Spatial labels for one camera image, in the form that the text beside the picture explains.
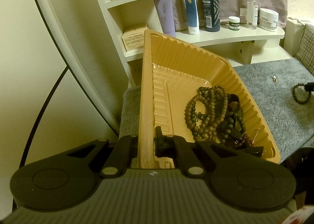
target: clear spray bottle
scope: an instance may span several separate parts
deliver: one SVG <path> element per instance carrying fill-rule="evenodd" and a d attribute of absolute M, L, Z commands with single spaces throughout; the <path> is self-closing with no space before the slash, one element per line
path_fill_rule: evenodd
<path fill-rule="evenodd" d="M 257 0 L 247 0 L 246 27 L 257 28 L 258 2 Z"/>

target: purple tube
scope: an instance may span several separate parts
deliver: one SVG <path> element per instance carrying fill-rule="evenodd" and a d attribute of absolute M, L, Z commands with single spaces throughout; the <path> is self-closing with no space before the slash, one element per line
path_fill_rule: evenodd
<path fill-rule="evenodd" d="M 172 0 L 154 0 L 162 32 L 175 37 Z"/>

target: yellow plastic tray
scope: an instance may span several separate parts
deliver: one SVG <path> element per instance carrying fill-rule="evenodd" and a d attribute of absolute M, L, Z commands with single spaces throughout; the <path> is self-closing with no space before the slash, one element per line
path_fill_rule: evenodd
<path fill-rule="evenodd" d="M 194 142 L 185 124 L 185 106 L 198 87 L 218 84 L 224 86 L 227 93 L 239 96 L 246 133 L 258 131 L 254 145 L 264 147 L 262 158 L 279 163 L 280 153 L 267 123 L 230 63 L 200 47 L 146 30 L 139 122 L 140 168 L 171 166 L 169 159 L 157 159 L 154 154 L 156 126 L 161 126 L 164 135 L 179 135 Z M 204 111 L 201 108 L 204 108 L 202 104 L 196 105 L 197 111 Z"/>

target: checkered fabric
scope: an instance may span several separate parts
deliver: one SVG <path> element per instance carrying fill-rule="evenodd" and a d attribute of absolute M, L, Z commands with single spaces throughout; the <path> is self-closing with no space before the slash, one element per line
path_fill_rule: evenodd
<path fill-rule="evenodd" d="M 296 58 L 314 75 L 314 26 L 306 24 Z"/>

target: white cap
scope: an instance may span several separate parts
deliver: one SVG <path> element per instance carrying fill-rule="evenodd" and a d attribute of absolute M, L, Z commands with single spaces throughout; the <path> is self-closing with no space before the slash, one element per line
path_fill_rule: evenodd
<path fill-rule="evenodd" d="M 270 18 L 278 19 L 279 14 L 276 11 L 267 9 L 267 8 L 261 8 L 259 10 L 260 14 L 263 14 L 265 16 L 268 16 Z"/>
<path fill-rule="evenodd" d="M 240 23 L 240 18 L 236 16 L 229 16 L 229 21 L 234 23 Z"/>
<path fill-rule="evenodd" d="M 199 27 L 190 27 L 189 28 L 189 34 L 190 35 L 198 35 L 199 34 Z"/>

